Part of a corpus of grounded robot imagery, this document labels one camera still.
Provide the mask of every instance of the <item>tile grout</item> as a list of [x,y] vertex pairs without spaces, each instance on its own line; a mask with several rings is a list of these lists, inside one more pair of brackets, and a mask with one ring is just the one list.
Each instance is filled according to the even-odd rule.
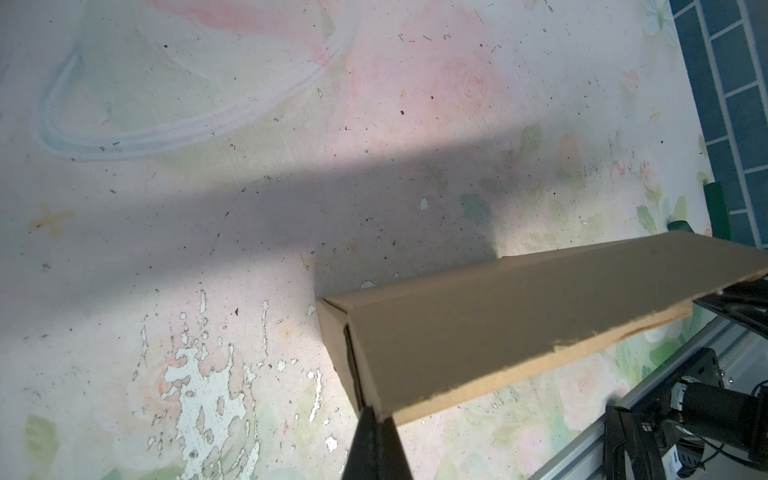
[[744,173],[745,174],[753,174],[755,172],[760,172],[760,171],[763,171],[763,170],[768,170],[768,165],[760,165],[759,167],[747,168],[744,171]]
[[744,23],[744,19],[743,18],[739,18],[734,23],[732,23],[732,24],[728,25],[727,27],[723,28],[722,30],[716,31],[712,35],[710,35],[710,40],[714,40],[715,38],[718,38],[718,37],[721,37],[721,36],[725,35],[726,33],[728,33],[729,31],[733,30],[734,28],[738,27],[742,23]]
[[712,140],[710,140],[708,142],[704,142],[704,144],[709,147],[710,145],[718,144],[718,143],[720,143],[723,140],[728,140],[728,135],[724,135],[722,137],[714,138],[714,139],[712,139]]
[[733,97],[734,95],[740,94],[743,91],[747,91],[747,90],[749,90],[752,87],[756,87],[757,85],[758,85],[757,84],[757,80],[751,81],[750,83],[748,83],[746,85],[743,85],[743,86],[738,87],[738,88],[734,88],[733,90],[731,90],[728,93],[726,93],[724,95],[724,97],[725,98]]
[[687,12],[688,10],[691,10],[693,7],[694,7],[694,2],[691,2],[688,5],[685,5],[683,8],[678,10],[676,14],[672,15],[672,18],[677,19],[677,17],[681,16],[683,13]]

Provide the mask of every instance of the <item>black cable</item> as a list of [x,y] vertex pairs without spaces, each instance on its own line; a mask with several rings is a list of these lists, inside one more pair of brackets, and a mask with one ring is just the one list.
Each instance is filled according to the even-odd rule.
[[705,460],[702,460],[701,462],[699,462],[699,465],[697,465],[697,466],[699,466],[699,467],[703,468],[704,470],[706,470],[707,469],[707,467],[705,467],[706,463],[708,461],[710,461],[712,458],[717,457],[720,454],[720,452],[723,450],[724,446],[725,446],[725,444],[721,443],[720,444],[720,448],[719,449],[715,449],[715,453],[713,453],[712,455],[708,456]]
[[756,466],[756,464],[754,462],[750,462],[748,460],[744,460],[743,458],[739,458],[739,457],[737,457],[735,455],[731,455],[730,453],[728,453],[725,450],[723,450],[722,447],[718,447],[717,445],[713,444],[712,442],[710,442],[710,441],[708,441],[706,439],[702,439],[702,440],[704,440],[704,443],[706,443],[707,445],[709,445],[713,449],[717,450],[717,453],[722,453],[723,455],[725,455],[726,457],[730,458],[734,462],[736,462],[738,464],[741,464],[741,465],[744,465],[747,468],[752,468],[753,470],[757,470],[758,472],[762,471],[762,470],[760,470],[760,467]]
[[762,382],[755,385],[755,388],[752,389],[752,393],[750,393],[751,396],[755,396],[757,393],[757,390],[760,389],[761,386],[768,384],[768,380],[763,380]]

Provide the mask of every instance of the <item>blue tile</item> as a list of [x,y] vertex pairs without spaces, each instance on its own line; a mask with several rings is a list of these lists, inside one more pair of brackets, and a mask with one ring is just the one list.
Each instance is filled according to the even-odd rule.
[[725,122],[720,112],[720,102],[717,100],[715,81],[710,70],[710,60],[704,47],[696,9],[692,8],[677,17],[675,24],[704,139],[709,141],[724,137]]
[[746,174],[746,188],[750,191],[760,239],[768,243],[768,170]]
[[694,3],[693,0],[670,0],[670,7],[672,7],[672,13],[678,13],[692,3]]
[[711,144],[707,147],[707,153],[710,155],[710,163],[712,164],[712,173],[715,175],[715,181],[723,185],[726,208],[729,211],[741,210],[744,208],[744,196],[741,194],[741,185],[739,185],[736,165],[733,163],[730,142],[723,140],[716,144]]
[[724,93],[755,81],[755,68],[752,66],[743,26],[739,25],[712,40],[712,50]]
[[736,0],[701,0],[701,10],[710,35],[738,22],[741,18]]
[[744,170],[768,163],[768,121],[756,87],[726,98]]
[[757,57],[763,76],[768,78],[768,2],[766,0],[745,0],[746,10],[750,17],[752,33],[755,36]]
[[730,239],[748,247],[755,246],[755,237],[752,236],[750,218],[746,214],[730,216]]

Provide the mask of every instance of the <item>green leaf print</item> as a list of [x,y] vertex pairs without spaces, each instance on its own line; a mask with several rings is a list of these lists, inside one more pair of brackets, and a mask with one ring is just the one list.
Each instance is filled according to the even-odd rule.
[[176,480],[182,473],[184,473],[184,469],[181,467],[158,468],[139,478],[139,480]]
[[680,348],[680,344],[677,342],[664,342],[657,348],[651,350],[648,353],[648,358],[655,366],[659,366],[670,358],[678,348]]
[[30,413],[24,425],[24,444],[33,457],[49,466],[58,451],[56,424]]
[[451,459],[444,455],[440,459],[440,465],[438,465],[435,480],[458,480],[458,478],[456,465],[453,465]]
[[683,331],[680,335],[684,337],[686,341],[690,340],[691,337],[699,333],[699,330],[701,329],[702,312],[703,309],[700,306],[694,305],[693,314],[683,320]]
[[645,197],[649,201],[655,203],[656,205],[658,205],[659,202],[661,201],[661,196],[662,196],[661,187],[656,187],[656,188],[645,187]]
[[705,158],[710,157],[710,153],[707,151],[707,141],[701,135],[699,135],[699,151]]
[[532,151],[537,150],[541,145],[542,136],[540,121],[524,128],[523,133],[520,136],[520,155],[525,156]]
[[625,375],[630,372],[631,361],[632,358],[627,342],[616,345],[616,365]]
[[687,220],[688,205],[684,195],[680,195],[680,197],[677,199],[677,204],[674,206],[673,216],[675,220]]
[[113,468],[109,473],[101,477],[101,480],[123,480],[123,475],[120,475],[120,470]]
[[650,215],[648,207],[645,205],[640,205],[637,208],[637,218],[640,221],[640,225],[642,225],[643,228],[648,231],[648,233],[659,233],[656,220],[654,220],[654,218]]

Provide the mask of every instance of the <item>green object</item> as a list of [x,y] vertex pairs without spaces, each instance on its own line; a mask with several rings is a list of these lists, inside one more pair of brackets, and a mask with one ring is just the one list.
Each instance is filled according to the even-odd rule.
[[693,233],[693,231],[694,231],[694,229],[691,228],[690,225],[688,224],[688,222],[685,221],[685,220],[675,220],[674,222],[670,222],[667,225],[667,230],[669,230],[670,232],[672,230],[683,230],[683,231],[691,232],[691,233]]
[[704,185],[704,198],[707,199],[707,210],[710,212],[712,236],[731,240],[730,221],[728,220],[728,209],[725,206],[723,185],[720,182]]

